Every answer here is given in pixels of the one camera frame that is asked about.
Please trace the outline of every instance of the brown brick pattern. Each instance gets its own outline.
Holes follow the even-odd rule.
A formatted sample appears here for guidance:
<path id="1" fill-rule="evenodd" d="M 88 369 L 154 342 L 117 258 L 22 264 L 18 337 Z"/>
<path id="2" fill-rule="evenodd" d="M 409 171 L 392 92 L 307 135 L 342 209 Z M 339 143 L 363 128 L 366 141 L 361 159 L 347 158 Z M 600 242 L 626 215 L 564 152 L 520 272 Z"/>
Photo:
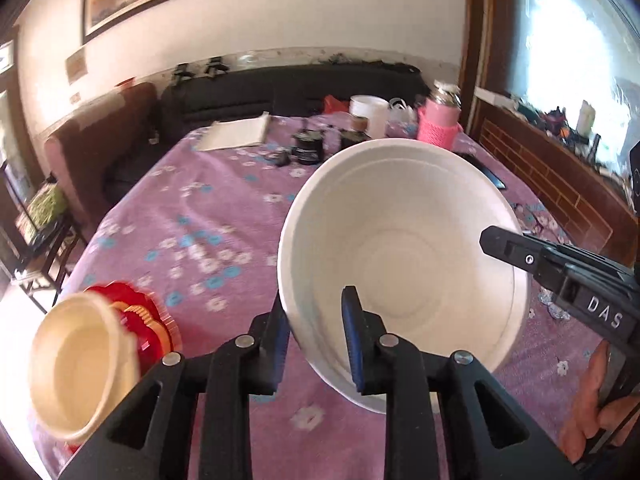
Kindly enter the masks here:
<path id="1" fill-rule="evenodd" d="M 530 187 L 576 245 L 602 250 L 613 229 L 542 158 L 489 120 L 482 124 L 479 142 Z"/>

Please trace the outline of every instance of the floor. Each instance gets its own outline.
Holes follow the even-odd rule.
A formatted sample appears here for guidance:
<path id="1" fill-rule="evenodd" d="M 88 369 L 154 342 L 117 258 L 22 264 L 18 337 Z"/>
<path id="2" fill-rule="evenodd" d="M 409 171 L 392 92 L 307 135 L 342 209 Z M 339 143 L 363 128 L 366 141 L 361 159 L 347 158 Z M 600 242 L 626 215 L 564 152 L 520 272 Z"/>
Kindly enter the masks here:
<path id="1" fill-rule="evenodd" d="M 41 292 L 37 297 L 41 304 L 49 306 L 53 292 Z M 5 348 L 0 353 L 0 421 L 26 461 L 44 480 L 49 480 L 27 424 L 30 410 L 27 364 L 31 341 L 43 318 L 44 314 L 16 286 L 10 286 L 0 301 Z"/>

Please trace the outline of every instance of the brown armrest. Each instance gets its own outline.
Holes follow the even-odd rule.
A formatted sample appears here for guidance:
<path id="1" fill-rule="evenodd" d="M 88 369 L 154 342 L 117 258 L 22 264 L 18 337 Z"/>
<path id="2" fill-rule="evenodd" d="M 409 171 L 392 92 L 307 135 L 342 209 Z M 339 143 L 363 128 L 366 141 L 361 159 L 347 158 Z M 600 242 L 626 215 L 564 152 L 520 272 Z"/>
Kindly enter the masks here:
<path id="1" fill-rule="evenodd" d="M 87 106 L 54 131 L 44 151 L 71 213 L 87 237 L 111 205 L 104 197 L 104 171 L 148 134 L 156 88 L 141 83 Z"/>

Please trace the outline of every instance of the white paper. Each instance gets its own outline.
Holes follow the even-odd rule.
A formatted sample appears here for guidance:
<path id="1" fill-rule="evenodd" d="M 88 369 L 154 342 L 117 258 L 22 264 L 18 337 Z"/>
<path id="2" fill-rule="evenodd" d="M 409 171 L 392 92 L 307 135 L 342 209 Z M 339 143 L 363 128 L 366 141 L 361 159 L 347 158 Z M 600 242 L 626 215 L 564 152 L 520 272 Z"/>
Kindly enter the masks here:
<path id="1" fill-rule="evenodd" d="M 269 117 L 269 113 L 265 112 L 254 119 L 242 119 L 228 123 L 215 121 L 196 145 L 196 150 L 208 152 L 209 150 L 242 148 L 243 146 L 262 144 L 269 125 Z"/>

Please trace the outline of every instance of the screw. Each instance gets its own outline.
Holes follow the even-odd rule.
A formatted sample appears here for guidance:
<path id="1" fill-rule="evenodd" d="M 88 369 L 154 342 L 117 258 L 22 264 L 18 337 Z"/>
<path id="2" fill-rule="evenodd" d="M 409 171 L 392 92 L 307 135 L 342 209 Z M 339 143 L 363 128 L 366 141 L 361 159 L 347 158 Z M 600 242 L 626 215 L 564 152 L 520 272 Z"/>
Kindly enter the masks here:
<path id="1" fill-rule="evenodd" d="M 387 348 L 393 348 L 400 342 L 398 337 L 393 334 L 381 335 L 379 341 L 382 346 L 385 346 Z"/>
<path id="2" fill-rule="evenodd" d="M 248 334 L 239 335 L 238 337 L 236 337 L 236 346 L 238 348 L 249 348 L 250 346 L 253 346 L 254 343 L 255 339 Z"/>
<path id="3" fill-rule="evenodd" d="M 468 365 L 474 360 L 474 357 L 466 350 L 458 350 L 453 354 L 453 359 L 459 365 Z"/>
<path id="4" fill-rule="evenodd" d="M 174 366 L 177 365 L 182 358 L 178 352 L 169 352 L 162 358 L 162 364 L 164 366 Z"/>

